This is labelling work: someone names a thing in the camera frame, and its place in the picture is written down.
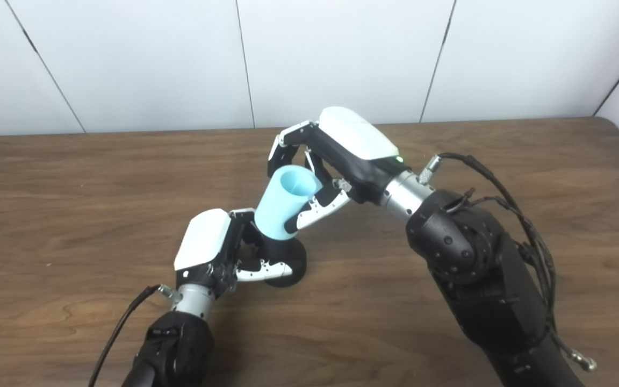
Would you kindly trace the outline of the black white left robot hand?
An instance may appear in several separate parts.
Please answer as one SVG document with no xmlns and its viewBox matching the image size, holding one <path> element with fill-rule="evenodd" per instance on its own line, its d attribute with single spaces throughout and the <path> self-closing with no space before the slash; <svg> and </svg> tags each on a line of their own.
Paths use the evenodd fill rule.
<svg viewBox="0 0 619 387">
<path fill-rule="evenodd" d="M 297 238 L 275 240 L 255 223 L 255 209 L 209 209 L 192 218 L 175 256 L 175 288 L 204 289 L 217 299 L 239 282 L 277 288 L 297 284 L 307 272 L 307 255 Z"/>
</svg>

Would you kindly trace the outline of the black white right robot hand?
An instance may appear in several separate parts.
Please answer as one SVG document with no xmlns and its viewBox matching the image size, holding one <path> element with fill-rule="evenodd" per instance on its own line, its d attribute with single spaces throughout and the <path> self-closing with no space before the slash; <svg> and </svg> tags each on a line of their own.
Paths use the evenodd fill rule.
<svg viewBox="0 0 619 387">
<path fill-rule="evenodd" d="M 268 176 L 290 165 L 300 146 L 305 147 L 304 167 L 318 179 L 319 190 L 282 222 L 288 233 L 327 217 L 349 200 L 384 207 L 395 193 L 393 184 L 411 172 L 383 132 L 345 107 L 324 108 L 319 120 L 282 130 L 273 140 Z"/>
</svg>

